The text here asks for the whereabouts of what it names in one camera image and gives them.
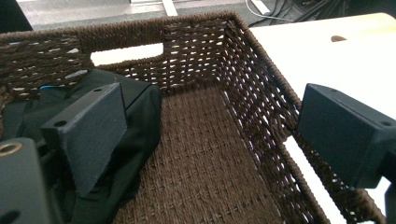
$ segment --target black plastic bracket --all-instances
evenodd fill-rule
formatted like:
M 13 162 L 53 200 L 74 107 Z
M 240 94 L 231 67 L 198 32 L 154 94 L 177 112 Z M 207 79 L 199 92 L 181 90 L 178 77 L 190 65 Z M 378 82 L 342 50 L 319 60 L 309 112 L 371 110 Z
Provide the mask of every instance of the black plastic bracket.
M 32 139 L 0 143 L 0 176 L 0 223 L 56 223 Z
M 297 131 L 348 186 L 376 188 L 381 176 L 388 223 L 396 223 L 396 120 L 324 86 L 307 84 Z
M 89 91 L 41 127 L 48 147 L 64 153 L 81 196 L 92 190 L 126 129 L 120 83 Z

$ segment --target metal ring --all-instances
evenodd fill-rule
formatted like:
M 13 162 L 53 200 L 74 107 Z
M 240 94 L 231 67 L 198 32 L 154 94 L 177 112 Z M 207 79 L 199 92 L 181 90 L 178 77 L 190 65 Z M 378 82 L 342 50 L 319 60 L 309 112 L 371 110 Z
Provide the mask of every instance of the metal ring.
M 0 157 L 12 154 L 22 148 L 23 144 L 19 142 L 12 142 L 0 146 Z

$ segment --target white table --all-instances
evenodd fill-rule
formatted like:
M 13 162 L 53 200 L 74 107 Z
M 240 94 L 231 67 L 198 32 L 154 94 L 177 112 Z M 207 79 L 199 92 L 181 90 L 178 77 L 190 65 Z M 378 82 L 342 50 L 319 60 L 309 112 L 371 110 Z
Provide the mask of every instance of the white table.
M 332 87 L 396 119 L 396 20 L 387 14 L 252 28 L 302 99 L 306 83 Z M 345 41 L 332 42 L 339 35 Z M 346 223 L 296 143 L 286 144 L 332 223 Z M 369 194 L 385 214 L 383 178 Z

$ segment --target black cloth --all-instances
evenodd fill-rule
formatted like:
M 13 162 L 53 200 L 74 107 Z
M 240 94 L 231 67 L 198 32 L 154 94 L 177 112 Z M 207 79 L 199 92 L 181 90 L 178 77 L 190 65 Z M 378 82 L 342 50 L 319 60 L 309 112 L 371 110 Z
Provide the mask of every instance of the black cloth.
M 53 148 L 47 148 L 40 127 L 88 91 L 114 82 L 121 85 L 128 129 L 93 190 L 81 197 L 75 191 L 65 159 L 54 153 Z M 48 87 L 40 90 L 39 100 L 6 105 L 3 140 L 13 137 L 35 140 L 42 158 L 46 158 L 44 172 L 54 198 L 64 210 L 65 220 L 78 224 L 110 223 L 118 208 L 136 194 L 139 171 L 159 144 L 161 102 L 158 86 L 93 69 L 71 89 Z

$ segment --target brown wicker basket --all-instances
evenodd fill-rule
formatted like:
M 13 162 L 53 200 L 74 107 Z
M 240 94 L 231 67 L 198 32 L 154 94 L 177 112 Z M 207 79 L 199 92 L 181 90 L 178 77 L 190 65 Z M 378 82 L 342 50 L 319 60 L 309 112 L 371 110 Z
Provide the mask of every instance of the brown wicker basket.
M 385 223 L 295 132 L 299 98 L 232 12 L 0 35 L 1 106 L 76 83 L 93 52 L 152 43 L 164 53 L 98 66 L 164 96 L 162 142 L 114 223 L 328 223 L 284 148 L 291 135 L 348 222 Z

